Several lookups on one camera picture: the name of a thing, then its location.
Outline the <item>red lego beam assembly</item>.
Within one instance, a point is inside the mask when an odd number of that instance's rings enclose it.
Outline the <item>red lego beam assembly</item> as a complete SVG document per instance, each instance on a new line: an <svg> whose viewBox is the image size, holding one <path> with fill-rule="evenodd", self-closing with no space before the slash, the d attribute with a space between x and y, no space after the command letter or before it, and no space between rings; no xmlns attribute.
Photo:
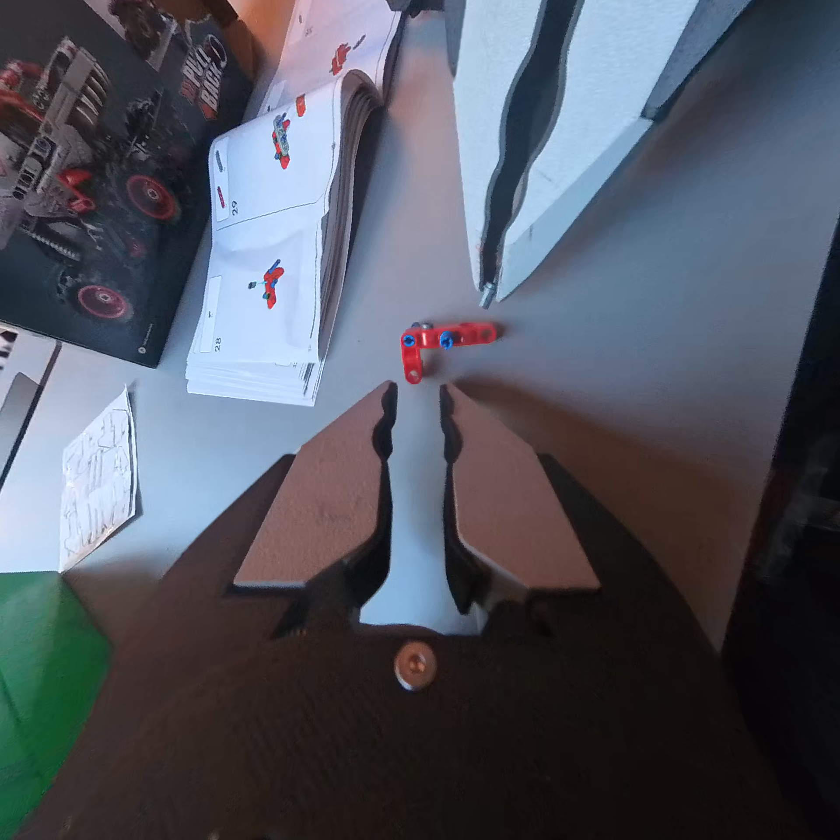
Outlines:
<svg viewBox="0 0 840 840"><path fill-rule="evenodd" d="M419 384L424 377L422 353L430 350L452 350L496 342L501 331L492 322L451 322L435 327L416 322L400 338L400 352L405 381Z"/></svg>

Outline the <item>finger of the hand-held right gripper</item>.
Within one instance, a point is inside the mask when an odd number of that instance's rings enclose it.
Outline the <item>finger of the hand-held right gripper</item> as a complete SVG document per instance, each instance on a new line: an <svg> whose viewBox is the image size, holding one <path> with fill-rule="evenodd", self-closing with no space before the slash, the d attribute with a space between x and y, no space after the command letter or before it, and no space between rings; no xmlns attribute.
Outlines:
<svg viewBox="0 0 840 840"><path fill-rule="evenodd" d="M502 252L529 169L564 98L583 2L447 2L458 160L472 278L501 293Z"/></svg>
<svg viewBox="0 0 840 840"><path fill-rule="evenodd" d="M539 267L748 5L583 2L562 55L559 110L503 235L496 299Z"/></svg>

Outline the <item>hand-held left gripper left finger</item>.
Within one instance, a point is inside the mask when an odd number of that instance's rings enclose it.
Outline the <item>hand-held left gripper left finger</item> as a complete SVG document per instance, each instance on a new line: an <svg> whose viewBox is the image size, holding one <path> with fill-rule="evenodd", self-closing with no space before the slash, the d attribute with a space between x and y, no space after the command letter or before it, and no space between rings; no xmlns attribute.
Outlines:
<svg viewBox="0 0 840 840"><path fill-rule="evenodd" d="M338 578L353 609L390 571L397 385L384 381L300 447L234 585L303 592Z"/></svg>

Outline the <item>black lego set box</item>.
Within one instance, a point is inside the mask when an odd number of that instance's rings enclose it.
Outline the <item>black lego set box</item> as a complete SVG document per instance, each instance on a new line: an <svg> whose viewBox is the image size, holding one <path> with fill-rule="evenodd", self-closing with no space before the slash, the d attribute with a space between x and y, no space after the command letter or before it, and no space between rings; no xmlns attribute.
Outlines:
<svg viewBox="0 0 840 840"><path fill-rule="evenodd" d="M155 368L252 86L229 2L1 3L1 316Z"/></svg>

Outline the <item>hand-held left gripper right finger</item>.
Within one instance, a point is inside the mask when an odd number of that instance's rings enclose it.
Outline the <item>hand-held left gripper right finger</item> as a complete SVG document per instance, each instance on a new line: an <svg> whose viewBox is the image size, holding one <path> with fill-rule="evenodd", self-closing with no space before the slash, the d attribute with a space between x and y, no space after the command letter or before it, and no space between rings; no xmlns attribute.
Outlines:
<svg viewBox="0 0 840 840"><path fill-rule="evenodd" d="M444 435L444 567L461 615L502 603L597 598L602 583L535 449L452 384Z"/></svg>

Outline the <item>grey flat device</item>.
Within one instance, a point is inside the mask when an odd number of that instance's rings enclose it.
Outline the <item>grey flat device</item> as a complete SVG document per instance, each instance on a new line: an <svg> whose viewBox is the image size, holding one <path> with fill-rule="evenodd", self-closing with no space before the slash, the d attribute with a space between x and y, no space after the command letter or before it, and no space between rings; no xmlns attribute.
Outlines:
<svg viewBox="0 0 840 840"><path fill-rule="evenodd" d="M11 471L61 343L1 324L1 484Z"/></svg>

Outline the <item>white sticker sheet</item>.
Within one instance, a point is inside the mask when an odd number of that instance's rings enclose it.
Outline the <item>white sticker sheet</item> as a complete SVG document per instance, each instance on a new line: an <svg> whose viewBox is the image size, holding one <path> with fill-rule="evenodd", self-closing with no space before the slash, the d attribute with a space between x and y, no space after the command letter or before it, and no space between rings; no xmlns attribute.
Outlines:
<svg viewBox="0 0 840 840"><path fill-rule="evenodd" d="M61 458L59 572L66 573L132 520L139 477L127 388L65 447Z"/></svg>

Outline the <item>open lego instruction booklet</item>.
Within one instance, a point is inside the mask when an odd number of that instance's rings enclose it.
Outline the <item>open lego instruction booklet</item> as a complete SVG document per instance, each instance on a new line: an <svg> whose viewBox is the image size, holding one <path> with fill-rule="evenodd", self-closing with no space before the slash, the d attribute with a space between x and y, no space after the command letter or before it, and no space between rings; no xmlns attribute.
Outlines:
<svg viewBox="0 0 840 840"><path fill-rule="evenodd" d="M188 393L315 404L349 261L356 162L403 23L388 2L295 2L258 114L213 142Z"/></svg>

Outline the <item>green plastic bin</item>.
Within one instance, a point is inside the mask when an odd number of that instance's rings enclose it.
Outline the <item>green plastic bin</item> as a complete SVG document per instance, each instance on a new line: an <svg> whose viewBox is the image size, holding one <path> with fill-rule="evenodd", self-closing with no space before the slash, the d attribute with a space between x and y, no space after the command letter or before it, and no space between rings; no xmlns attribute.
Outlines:
<svg viewBox="0 0 840 840"><path fill-rule="evenodd" d="M1 838L39 805L83 729L111 647L57 572L1 575Z"/></svg>

